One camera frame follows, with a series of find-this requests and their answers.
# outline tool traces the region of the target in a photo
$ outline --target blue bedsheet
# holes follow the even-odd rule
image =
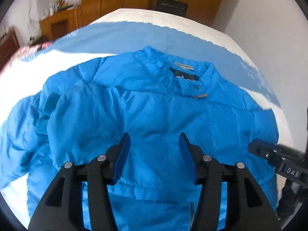
[[[151,46],[164,53],[194,61],[209,61],[228,81],[263,94],[270,102],[280,106],[271,87],[261,72],[248,65],[226,48],[201,40],[190,34],[150,23],[115,22],[92,24],[57,40],[47,50],[26,60],[30,61],[40,53],[52,49],[69,53],[134,52]]]

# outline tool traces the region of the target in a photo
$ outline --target black chair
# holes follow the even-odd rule
[[[174,0],[157,0],[155,10],[180,17],[185,17],[187,8],[187,3]]]

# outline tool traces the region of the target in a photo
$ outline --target blue puffer jacket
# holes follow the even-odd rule
[[[199,80],[177,77],[170,67]],[[273,112],[223,79],[213,64],[150,47],[59,72],[40,93],[18,102],[0,129],[0,188],[29,172],[31,216],[66,161],[88,163],[125,132],[131,137],[128,158],[121,179],[108,188],[119,230],[188,230],[190,205],[197,205],[201,188],[186,172],[181,132],[221,163],[244,162],[276,207],[273,169],[247,151],[255,138],[277,142]],[[90,228],[86,184],[83,196]],[[226,201],[223,184],[218,229]]]

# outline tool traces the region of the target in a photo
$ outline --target white bedsheet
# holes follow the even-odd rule
[[[218,32],[212,28],[201,25],[186,18],[164,14],[156,11],[139,9],[119,9],[93,23],[100,22],[144,22],[152,23],[160,27],[174,28],[178,31],[191,34],[200,39],[210,41],[221,47],[225,47],[230,52],[239,55],[250,66],[257,68],[252,60],[244,51],[227,35]],[[16,61],[12,67],[6,69],[0,76],[0,125],[7,119],[12,107],[22,98],[33,95],[42,89],[43,84],[51,75],[66,70],[76,64],[96,57],[105,57],[113,54],[99,53],[64,53],[58,50],[51,50],[41,54],[30,62]],[[266,97],[260,93],[246,90],[252,98],[263,108],[272,108],[274,111],[279,131],[279,143],[293,146],[288,122],[281,108],[269,102]],[[18,219],[28,226],[30,218],[27,211],[27,176],[19,178],[11,183],[7,188],[1,191],[8,205]],[[283,185],[283,179],[278,180],[278,189]]]

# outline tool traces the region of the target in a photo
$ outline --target white wall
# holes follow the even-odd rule
[[[78,0],[66,0],[77,3]],[[32,0],[29,15],[29,0],[15,0],[4,16],[0,28],[14,26],[20,46],[28,44],[30,36],[40,35],[39,20],[49,10],[50,0]]]
[[[308,21],[294,0],[222,0],[213,28],[229,35],[272,86],[305,150],[308,107]]]
[[[23,46],[29,42],[31,35],[38,34],[38,20],[37,0],[32,0],[30,13],[29,0],[15,0],[5,14],[1,26],[5,28],[14,26],[18,42],[20,46]]]

